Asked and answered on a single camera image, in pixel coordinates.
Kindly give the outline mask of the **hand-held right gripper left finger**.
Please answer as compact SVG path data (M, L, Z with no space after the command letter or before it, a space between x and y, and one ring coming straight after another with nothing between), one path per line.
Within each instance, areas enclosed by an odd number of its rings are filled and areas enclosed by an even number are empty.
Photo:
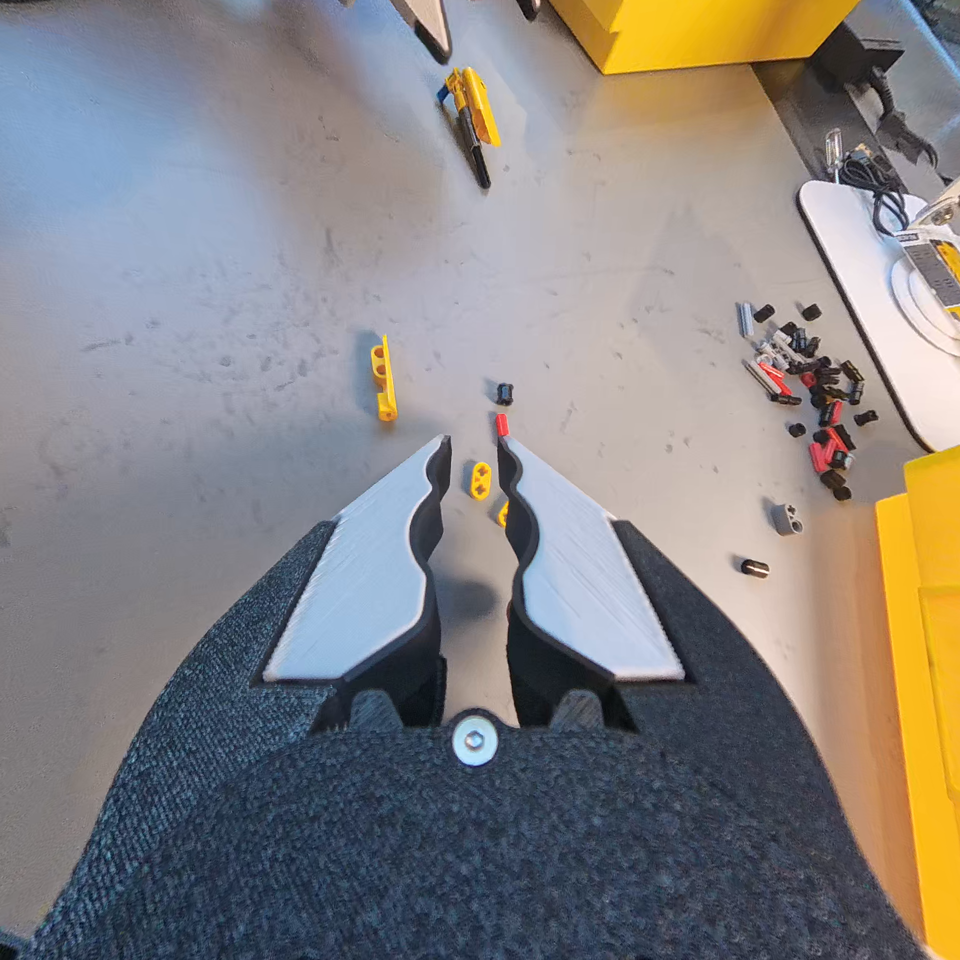
M439 434L340 510L277 629L262 683L333 690L318 725L387 694L409 727L440 723L447 690L430 557L444 533L451 438Z

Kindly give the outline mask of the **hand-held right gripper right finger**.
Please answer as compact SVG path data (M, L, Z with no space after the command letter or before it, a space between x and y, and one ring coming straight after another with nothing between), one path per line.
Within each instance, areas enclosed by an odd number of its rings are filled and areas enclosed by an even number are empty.
M570 695L630 727L621 690L675 687L682 657L631 560L618 519L511 434L498 438L505 533L516 559L507 663L522 727L546 727Z

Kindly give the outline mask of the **yellow brick arm with axle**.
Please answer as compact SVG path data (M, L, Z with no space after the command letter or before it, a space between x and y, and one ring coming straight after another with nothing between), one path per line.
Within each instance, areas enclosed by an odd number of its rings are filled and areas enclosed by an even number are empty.
M464 154L482 191L489 191L492 180L483 147L499 148L501 139L483 78L472 67L455 68L437 92L441 107L450 102Z

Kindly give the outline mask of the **long yellow brick beam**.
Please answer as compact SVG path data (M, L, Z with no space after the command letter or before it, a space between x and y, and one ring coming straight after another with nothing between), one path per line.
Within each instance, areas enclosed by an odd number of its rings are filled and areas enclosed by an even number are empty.
M399 416L392 358L386 335L370 350L371 376L376 386L377 413L381 422L392 423Z

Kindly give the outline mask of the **grey desk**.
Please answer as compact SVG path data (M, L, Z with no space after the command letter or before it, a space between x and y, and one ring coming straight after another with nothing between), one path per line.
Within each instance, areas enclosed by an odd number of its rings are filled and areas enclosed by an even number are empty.
M499 494L466 491L510 382L517 438L769 664L923 936L874 513L922 452L801 217L806 164L750 66L605 78L548 6L447 10L502 137L487 192L389 2L2 5L2 929L53 906L202 635L440 433L446 715L516 723L515 559ZM737 302L819 305L865 378L850 502L787 432L812 409L742 365Z

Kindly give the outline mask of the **yellow storage bin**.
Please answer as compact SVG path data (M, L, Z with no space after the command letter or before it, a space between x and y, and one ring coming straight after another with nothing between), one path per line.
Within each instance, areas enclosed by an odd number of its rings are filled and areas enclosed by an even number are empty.
M959 448L904 467L874 516L923 940L959 957Z
M552 1L602 75L803 60L857 1Z

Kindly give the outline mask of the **pile of black red pieces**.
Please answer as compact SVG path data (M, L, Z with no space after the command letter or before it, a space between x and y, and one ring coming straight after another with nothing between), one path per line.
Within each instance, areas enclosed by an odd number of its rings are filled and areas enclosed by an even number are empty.
M808 459L816 479L839 503L853 500L850 473L858 447L845 422L852 412L855 426L870 426L879 420L873 409L858 410L866 380L851 361L837 361L822 352L821 339L811 333L809 322L775 322L772 304L735 304L740 336L749 355L742 365L766 400L798 411L808 406L815 414L812 426L790 421L787 432L807 437Z

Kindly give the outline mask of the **black power adapter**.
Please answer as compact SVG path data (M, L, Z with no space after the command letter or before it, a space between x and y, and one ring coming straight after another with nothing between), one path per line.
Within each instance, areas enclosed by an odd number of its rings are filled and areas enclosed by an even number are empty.
M902 42L862 35L843 21L811 55L809 62L817 77L833 89L862 88L884 77L905 52Z

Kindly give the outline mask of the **white book stand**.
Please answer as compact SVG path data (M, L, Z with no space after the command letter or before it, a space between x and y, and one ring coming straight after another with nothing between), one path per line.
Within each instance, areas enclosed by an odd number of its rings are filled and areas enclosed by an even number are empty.
M958 325L901 245L879 233L870 193L811 179L798 209L904 424L928 452L959 444Z

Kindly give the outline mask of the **yellow black sticker sheet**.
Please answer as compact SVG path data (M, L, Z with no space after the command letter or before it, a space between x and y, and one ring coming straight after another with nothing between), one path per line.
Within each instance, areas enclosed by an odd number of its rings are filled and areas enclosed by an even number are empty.
M948 222L915 222L894 234L915 274L946 314L959 320L958 235Z

